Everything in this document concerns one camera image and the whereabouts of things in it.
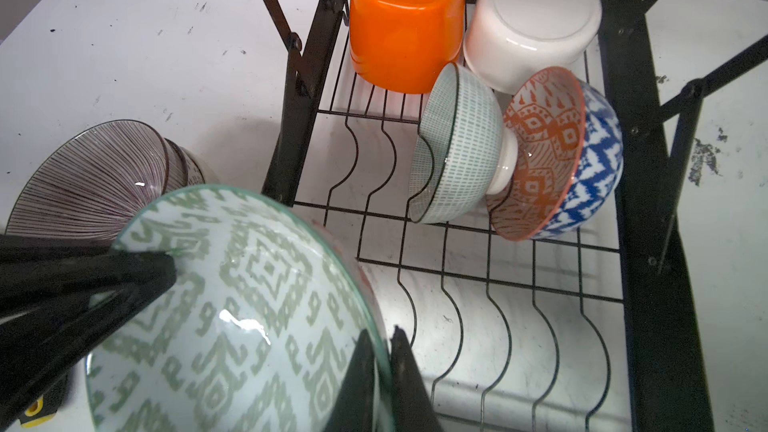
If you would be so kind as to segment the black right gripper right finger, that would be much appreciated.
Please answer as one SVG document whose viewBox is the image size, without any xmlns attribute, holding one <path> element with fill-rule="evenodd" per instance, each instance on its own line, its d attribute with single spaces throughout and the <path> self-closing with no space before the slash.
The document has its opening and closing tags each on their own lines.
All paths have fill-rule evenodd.
<svg viewBox="0 0 768 432">
<path fill-rule="evenodd" d="M 395 327 L 391 338 L 392 407 L 396 431 L 443 432 L 427 396 L 405 332 Z"/>
</svg>

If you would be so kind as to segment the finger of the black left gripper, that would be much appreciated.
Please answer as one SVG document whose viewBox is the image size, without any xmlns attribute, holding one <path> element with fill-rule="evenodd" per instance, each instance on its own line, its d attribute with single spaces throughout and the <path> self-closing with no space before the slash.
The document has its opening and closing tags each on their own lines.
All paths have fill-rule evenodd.
<svg viewBox="0 0 768 432">
<path fill-rule="evenodd" d="M 1 325 L 1 424 L 11 425 L 70 368 L 171 288 L 153 281 L 56 299 Z"/>
<path fill-rule="evenodd" d="M 3 318 L 82 294 L 151 284 L 158 294 L 176 282 L 164 252 L 115 251 L 106 241 L 1 236 Z"/>
</svg>

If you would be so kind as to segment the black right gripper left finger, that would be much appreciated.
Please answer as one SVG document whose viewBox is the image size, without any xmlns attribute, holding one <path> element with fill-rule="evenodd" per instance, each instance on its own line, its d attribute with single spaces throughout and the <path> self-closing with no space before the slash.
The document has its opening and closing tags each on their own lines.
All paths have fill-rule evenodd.
<svg viewBox="0 0 768 432">
<path fill-rule="evenodd" d="M 367 330 L 362 330 L 325 432 L 371 432 L 375 428 L 376 358 Z"/>
</svg>

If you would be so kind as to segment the green patterned ceramic bowl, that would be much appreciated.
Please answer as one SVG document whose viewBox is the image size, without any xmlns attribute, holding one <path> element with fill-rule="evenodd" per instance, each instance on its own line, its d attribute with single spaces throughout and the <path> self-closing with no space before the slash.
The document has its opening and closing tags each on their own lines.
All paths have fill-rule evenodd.
<svg viewBox="0 0 768 432">
<path fill-rule="evenodd" d="M 86 358 L 99 431 L 319 431 L 367 332 L 372 426 L 395 427 L 386 326 L 365 270 L 323 227 L 248 190 L 190 186 L 112 245 L 167 253 L 175 284 Z"/>
</svg>

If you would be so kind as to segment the red patterned ceramic bowl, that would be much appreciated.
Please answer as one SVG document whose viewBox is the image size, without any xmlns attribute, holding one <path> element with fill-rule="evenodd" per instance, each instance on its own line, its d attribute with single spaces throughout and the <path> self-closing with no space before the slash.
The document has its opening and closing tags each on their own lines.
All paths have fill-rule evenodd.
<svg viewBox="0 0 768 432">
<path fill-rule="evenodd" d="M 621 179 L 623 138 L 609 101 L 568 69 L 538 71 L 503 114 L 518 140 L 508 185 L 486 199 L 493 229 L 509 241 L 573 231 Z"/>
</svg>

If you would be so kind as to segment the orange plastic bowl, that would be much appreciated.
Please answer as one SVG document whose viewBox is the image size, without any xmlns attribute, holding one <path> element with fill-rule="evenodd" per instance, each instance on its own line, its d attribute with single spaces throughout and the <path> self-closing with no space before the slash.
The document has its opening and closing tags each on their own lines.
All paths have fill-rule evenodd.
<svg viewBox="0 0 768 432">
<path fill-rule="evenodd" d="M 350 56 L 365 81 L 403 94 L 431 91 L 457 60 L 465 0 L 350 0 Z"/>
</svg>

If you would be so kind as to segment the white ceramic bowl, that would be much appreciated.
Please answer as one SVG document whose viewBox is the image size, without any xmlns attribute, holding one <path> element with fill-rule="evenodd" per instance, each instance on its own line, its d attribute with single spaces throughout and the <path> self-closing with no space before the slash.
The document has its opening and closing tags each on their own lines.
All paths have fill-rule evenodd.
<svg viewBox="0 0 768 432">
<path fill-rule="evenodd" d="M 575 62 L 601 20 L 601 0 L 477 0 L 464 59 L 488 87 L 513 94 L 536 72 Z"/>
</svg>

